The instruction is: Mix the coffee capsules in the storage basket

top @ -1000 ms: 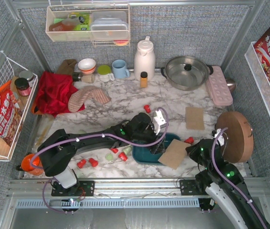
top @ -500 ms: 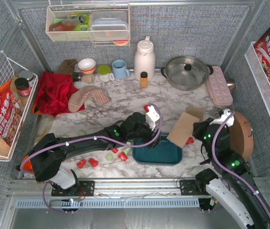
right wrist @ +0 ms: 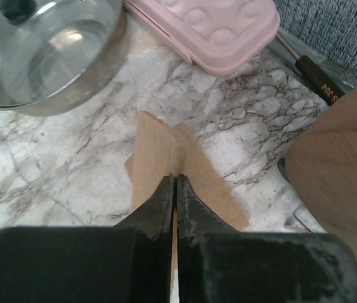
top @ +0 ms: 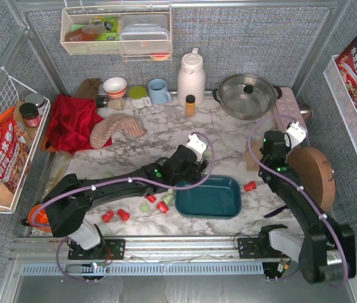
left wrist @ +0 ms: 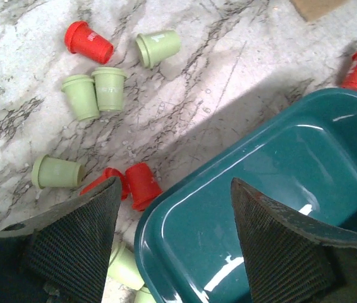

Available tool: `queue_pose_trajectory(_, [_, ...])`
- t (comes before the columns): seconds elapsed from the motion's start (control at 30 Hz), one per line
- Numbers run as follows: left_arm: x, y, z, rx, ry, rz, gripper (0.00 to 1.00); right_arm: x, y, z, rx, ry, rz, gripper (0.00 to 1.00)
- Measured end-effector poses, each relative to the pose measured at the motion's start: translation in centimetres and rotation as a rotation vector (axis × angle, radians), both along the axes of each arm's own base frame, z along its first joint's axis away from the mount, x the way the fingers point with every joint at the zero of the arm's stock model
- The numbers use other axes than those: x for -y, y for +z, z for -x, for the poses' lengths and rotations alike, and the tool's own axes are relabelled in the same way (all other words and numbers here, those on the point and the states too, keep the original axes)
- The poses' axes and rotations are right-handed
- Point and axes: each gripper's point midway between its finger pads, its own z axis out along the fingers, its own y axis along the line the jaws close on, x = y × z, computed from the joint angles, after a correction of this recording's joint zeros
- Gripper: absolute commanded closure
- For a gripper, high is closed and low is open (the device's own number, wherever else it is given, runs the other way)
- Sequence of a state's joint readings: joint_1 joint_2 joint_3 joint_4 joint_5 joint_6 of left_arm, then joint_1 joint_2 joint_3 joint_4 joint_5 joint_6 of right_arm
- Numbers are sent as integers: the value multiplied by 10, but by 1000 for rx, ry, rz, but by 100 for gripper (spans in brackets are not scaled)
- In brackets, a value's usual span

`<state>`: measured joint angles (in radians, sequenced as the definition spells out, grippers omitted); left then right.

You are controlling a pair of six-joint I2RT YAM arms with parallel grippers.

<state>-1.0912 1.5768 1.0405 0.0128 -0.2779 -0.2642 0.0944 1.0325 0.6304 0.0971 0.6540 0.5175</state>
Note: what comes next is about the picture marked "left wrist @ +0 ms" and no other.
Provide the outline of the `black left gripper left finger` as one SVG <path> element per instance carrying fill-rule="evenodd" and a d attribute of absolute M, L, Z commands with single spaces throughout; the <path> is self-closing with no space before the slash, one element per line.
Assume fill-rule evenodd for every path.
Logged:
<path fill-rule="evenodd" d="M 0 230 L 0 302 L 100 302 L 121 193 L 111 177 Z"/>

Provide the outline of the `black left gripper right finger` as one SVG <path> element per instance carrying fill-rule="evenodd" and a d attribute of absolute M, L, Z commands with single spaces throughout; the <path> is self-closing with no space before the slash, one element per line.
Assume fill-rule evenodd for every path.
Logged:
<path fill-rule="evenodd" d="M 357 232 L 235 178 L 231 201 L 253 302 L 357 302 Z"/>

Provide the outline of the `teal plastic storage basket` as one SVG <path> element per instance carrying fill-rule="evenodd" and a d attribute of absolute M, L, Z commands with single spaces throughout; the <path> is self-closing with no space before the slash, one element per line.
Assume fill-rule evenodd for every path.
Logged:
<path fill-rule="evenodd" d="M 357 92 L 313 92 L 161 194 L 135 234 L 156 302 L 250 302 L 231 182 L 357 232 Z"/>

